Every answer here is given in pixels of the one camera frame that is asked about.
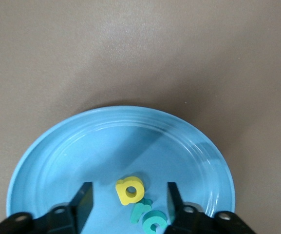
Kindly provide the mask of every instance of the yellow object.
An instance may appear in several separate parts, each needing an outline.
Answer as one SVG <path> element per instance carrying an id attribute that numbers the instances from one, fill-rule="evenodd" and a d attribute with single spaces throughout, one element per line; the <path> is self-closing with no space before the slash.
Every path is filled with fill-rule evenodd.
<path id="1" fill-rule="evenodd" d="M 136 192 L 130 193 L 129 187 L 134 187 Z M 144 184 L 138 177 L 130 176 L 125 179 L 119 179 L 115 185 L 116 192 L 122 205 L 127 206 L 130 203 L 140 201 L 145 195 Z"/>

